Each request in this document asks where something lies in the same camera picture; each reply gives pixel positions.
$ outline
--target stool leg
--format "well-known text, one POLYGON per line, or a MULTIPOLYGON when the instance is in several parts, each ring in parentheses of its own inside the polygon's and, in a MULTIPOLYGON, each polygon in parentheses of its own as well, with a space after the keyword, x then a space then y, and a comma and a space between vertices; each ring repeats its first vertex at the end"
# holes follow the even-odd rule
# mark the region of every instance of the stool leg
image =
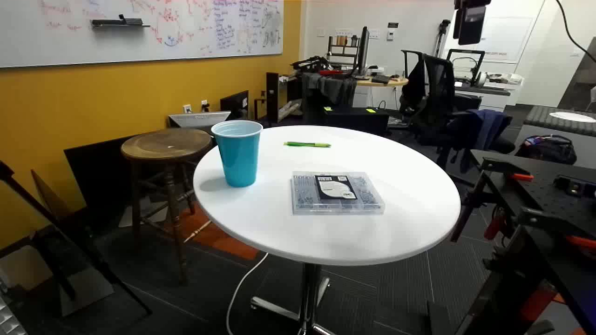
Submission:
POLYGON ((181 270, 181 283, 188 283, 186 278, 186 263, 184 263, 184 254, 182 254, 182 237, 179 231, 179 218, 177 218, 177 198, 175 198, 175 181, 173 181, 173 168, 169 166, 166 170, 166 190, 167 190, 167 213, 169 213, 169 226, 173 233, 173 244, 175 244, 175 254, 179 257, 179 270, 181 270))
MULTIPOLYGON (((182 190, 184 190, 184 194, 186 194, 186 192, 192 190, 192 183, 190 183, 190 179, 188 179, 188 172, 186 172, 184 162, 179 164, 179 168, 181 168, 181 174, 182 174, 182 190)), ((195 215, 195 211, 194 211, 194 194, 186 198, 186 203, 188 203, 190 215, 195 215)))
POLYGON ((132 235, 134 244, 140 244, 140 229, 141 229, 141 209, 140 209, 140 164, 130 162, 130 207, 132 207, 132 235))

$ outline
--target whiteboard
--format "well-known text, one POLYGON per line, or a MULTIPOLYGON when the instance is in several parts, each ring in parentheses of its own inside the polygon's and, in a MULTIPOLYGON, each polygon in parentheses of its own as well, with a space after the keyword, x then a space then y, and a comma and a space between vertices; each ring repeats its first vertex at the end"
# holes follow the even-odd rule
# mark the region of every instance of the whiteboard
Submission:
POLYGON ((0 67, 283 53, 283 0, 0 0, 0 67), (147 28, 93 30, 93 19, 147 28))

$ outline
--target round white table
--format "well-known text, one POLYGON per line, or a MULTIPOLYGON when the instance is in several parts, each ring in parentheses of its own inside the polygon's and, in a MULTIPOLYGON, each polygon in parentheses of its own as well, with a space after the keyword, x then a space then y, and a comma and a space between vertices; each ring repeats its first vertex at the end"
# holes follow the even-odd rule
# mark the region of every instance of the round white table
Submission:
POLYGON ((452 181, 426 157, 380 136, 333 127, 277 127, 261 134, 257 181, 248 188, 225 185, 218 149, 203 157, 194 174, 203 211, 231 237, 277 257, 303 263, 300 313, 264 300, 253 306, 318 330, 315 308, 328 282, 320 267, 395 263, 441 242, 460 215, 452 181), (330 148, 289 148, 287 142, 320 142, 330 148), (292 215, 294 174, 367 174, 384 215, 292 215))

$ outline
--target white cable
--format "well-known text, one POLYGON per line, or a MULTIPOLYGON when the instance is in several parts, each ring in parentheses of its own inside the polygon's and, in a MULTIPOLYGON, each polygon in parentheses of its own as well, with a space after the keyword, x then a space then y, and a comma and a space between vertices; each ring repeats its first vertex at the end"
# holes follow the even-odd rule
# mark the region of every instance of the white cable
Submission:
POLYGON ((235 334, 231 332, 231 326, 229 326, 229 315, 231 315, 231 308, 235 306, 236 295, 238 295, 238 291, 240 291, 242 283, 246 282, 246 278, 251 276, 251 274, 264 263, 266 257, 268 257, 268 254, 264 254, 262 259, 261 259, 251 270, 248 270, 248 272, 244 274, 244 278, 238 282, 235 293, 231 295, 231 300, 229 300, 229 306, 227 306, 227 311, 225 311, 225 330, 227 330, 227 335, 235 335, 235 334))

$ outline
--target yellow wall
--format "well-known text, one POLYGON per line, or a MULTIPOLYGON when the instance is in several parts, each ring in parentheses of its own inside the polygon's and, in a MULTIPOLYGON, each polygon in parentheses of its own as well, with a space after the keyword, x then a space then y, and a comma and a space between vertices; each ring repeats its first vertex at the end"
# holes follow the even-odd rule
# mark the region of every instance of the yellow wall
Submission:
MULTIPOLYGON (((30 192, 35 170, 72 211, 82 209, 63 149, 164 129, 184 103, 199 108, 208 99, 214 110, 236 92, 261 97, 264 73, 289 73, 298 60, 300 2, 285 0, 281 56, 0 71, 0 161, 30 192)), ((0 248, 43 226, 0 185, 0 248)))

